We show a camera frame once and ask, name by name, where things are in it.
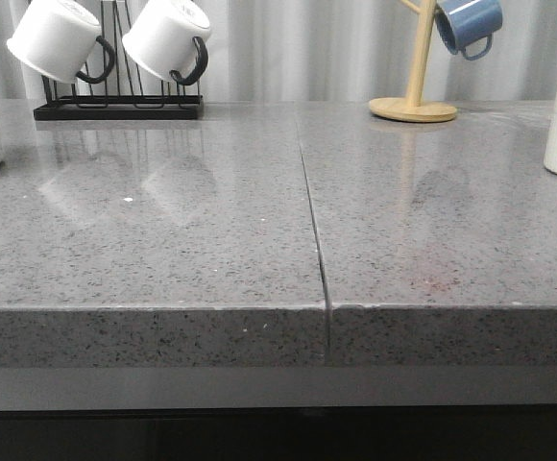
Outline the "white enamel mug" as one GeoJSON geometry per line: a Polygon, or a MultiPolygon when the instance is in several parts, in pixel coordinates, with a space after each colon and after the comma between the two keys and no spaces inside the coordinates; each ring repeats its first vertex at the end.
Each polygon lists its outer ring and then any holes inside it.
{"type": "Polygon", "coordinates": [[[99,20],[76,1],[33,1],[7,39],[9,51],[24,64],[56,82],[82,80],[103,82],[114,67],[113,47],[105,40],[99,20]],[[83,72],[93,47],[101,45],[107,55],[97,77],[83,72]]]}
{"type": "Polygon", "coordinates": [[[154,0],[142,9],[122,44],[151,75],[178,85],[196,84],[206,71],[211,24],[192,1],[154,0]]]}

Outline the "wooden mug tree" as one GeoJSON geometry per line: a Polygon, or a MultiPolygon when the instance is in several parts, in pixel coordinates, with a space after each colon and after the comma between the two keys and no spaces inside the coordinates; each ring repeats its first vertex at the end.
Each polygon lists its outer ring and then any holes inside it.
{"type": "Polygon", "coordinates": [[[373,115],[403,122],[440,123],[453,120],[457,115],[456,107],[443,102],[423,100],[424,77],[437,2],[426,0],[416,5],[412,1],[402,1],[402,4],[418,16],[405,96],[374,98],[368,103],[369,110],[373,115]]]}

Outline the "white enamel mug left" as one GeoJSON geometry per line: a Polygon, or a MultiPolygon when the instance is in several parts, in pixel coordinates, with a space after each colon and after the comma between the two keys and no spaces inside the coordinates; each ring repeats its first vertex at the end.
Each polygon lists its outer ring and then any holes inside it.
{"type": "Polygon", "coordinates": [[[9,51],[24,64],[56,82],[82,80],[103,82],[114,67],[113,47],[105,40],[99,20],[76,1],[33,1],[7,39],[9,51]],[[97,77],[83,72],[93,47],[101,45],[107,55],[97,77]]]}

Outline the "blue enamel mug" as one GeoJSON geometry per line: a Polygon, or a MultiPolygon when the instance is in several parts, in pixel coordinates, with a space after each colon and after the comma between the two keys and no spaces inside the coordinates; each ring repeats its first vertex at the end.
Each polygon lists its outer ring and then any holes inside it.
{"type": "Polygon", "coordinates": [[[503,13],[497,0],[439,1],[435,23],[452,55],[460,53],[467,61],[476,61],[491,50],[494,33],[503,24],[503,13]]]}

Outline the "white enamel mug right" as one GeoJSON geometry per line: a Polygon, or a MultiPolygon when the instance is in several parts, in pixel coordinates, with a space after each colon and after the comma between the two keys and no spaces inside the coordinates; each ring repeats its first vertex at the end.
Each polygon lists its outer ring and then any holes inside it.
{"type": "Polygon", "coordinates": [[[151,75],[178,85],[196,84],[206,71],[211,24],[192,1],[154,0],[142,9],[122,44],[151,75]]]}

